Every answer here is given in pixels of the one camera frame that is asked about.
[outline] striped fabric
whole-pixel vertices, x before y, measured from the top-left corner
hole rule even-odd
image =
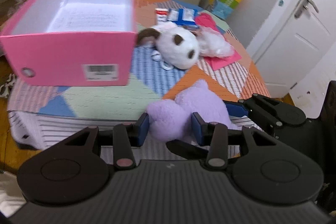
[[[158,8],[165,8],[165,9],[180,9],[180,8],[185,8],[181,4],[178,4],[177,2],[173,0],[168,0],[165,2],[157,2],[156,3]]]
[[[249,118],[230,117],[237,126],[254,126],[260,129]],[[120,123],[131,123],[132,121],[108,121],[96,119],[78,119],[58,116],[40,115],[21,111],[9,113],[9,122],[14,140],[19,143],[31,145],[36,149],[48,149],[50,146],[64,140],[87,126],[98,126],[100,130],[110,130]],[[198,146],[195,141],[189,142]],[[228,147],[228,157],[234,157],[239,153],[238,146]],[[149,134],[141,148],[133,148],[134,157],[139,163],[140,159],[148,160],[182,160],[183,158],[172,154],[164,143],[158,142]],[[101,158],[106,163],[113,162],[113,148],[102,147]]]
[[[261,85],[260,79],[258,79],[255,75],[249,72],[248,74],[248,81],[245,82],[243,91],[240,94],[241,99],[248,99],[251,97],[251,94],[255,93],[256,90],[258,90],[257,93],[268,96],[269,93],[266,89],[265,85]]]
[[[240,97],[244,88],[248,71],[238,62],[230,64],[224,68],[214,71],[210,65],[201,57],[197,62],[198,67],[207,75],[211,76],[221,86],[227,88],[229,92]]]
[[[58,95],[57,90],[56,86],[31,86],[18,78],[10,95],[8,110],[38,112]]]
[[[236,35],[233,33],[233,31],[231,30],[231,28],[228,29],[227,32],[228,32],[229,34],[231,34],[235,39],[238,40],[238,38],[237,38]]]
[[[151,90],[163,97],[186,73],[185,70],[173,68],[164,70],[160,62],[151,58],[152,49],[137,47],[134,49],[131,73]]]

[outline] barcode label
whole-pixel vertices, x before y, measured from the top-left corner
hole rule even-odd
[[[118,80],[117,64],[85,64],[84,75],[87,81],[116,81]]]
[[[89,66],[91,72],[115,71],[114,65]]]

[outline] white fluffy object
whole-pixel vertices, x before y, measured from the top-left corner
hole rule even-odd
[[[197,41],[201,56],[224,58],[235,53],[233,46],[225,40],[222,34],[209,27],[200,27]]]
[[[176,36],[182,38],[178,45],[175,43]],[[161,33],[156,47],[164,61],[179,69],[191,68],[197,62],[200,52],[195,35],[182,27],[174,27]]]

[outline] door handle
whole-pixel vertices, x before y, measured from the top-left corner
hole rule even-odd
[[[315,9],[315,11],[317,12],[317,13],[319,13],[320,11],[319,11],[319,9],[317,8],[317,6],[316,6],[316,4],[315,4],[315,2],[313,2],[312,0],[307,0],[310,4],[311,4],[311,6],[313,6],[314,7],[314,9]]]
[[[317,13],[320,12],[313,0],[304,0],[303,3],[299,6],[298,10],[296,11],[294,17],[299,18],[304,10],[308,10],[308,4],[311,4]]]

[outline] red and white package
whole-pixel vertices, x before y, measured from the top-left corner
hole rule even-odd
[[[155,14],[157,25],[162,24],[168,20],[169,9],[156,8]]]

